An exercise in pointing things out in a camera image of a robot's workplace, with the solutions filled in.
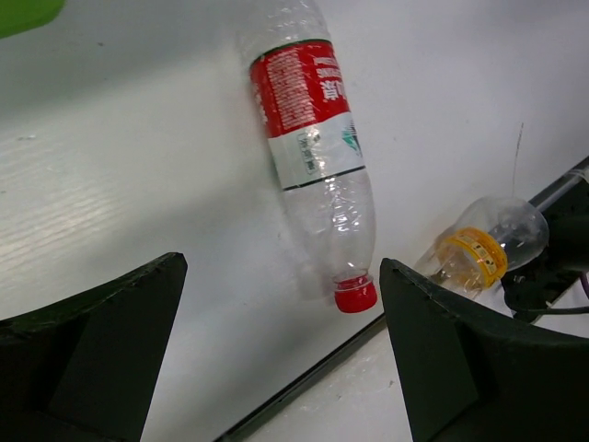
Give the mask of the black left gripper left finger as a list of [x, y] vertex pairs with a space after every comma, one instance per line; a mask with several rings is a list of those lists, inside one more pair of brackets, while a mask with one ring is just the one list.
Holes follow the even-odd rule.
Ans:
[[166, 253], [2, 320], [2, 440], [140, 440], [187, 271]]

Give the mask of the clear bottle red label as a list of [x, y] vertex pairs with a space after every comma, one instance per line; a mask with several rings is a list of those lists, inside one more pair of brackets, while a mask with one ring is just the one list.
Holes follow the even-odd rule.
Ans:
[[327, 24], [314, 1], [243, 1], [247, 67], [288, 214], [343, 313], [377, 301], [375, 205]]

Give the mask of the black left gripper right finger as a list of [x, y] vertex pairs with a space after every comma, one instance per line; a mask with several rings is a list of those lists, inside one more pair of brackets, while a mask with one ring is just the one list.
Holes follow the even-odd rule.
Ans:
[[385, 259], [379, 284], [416, 441], [584, 441], [588, 342], [511, 319]]

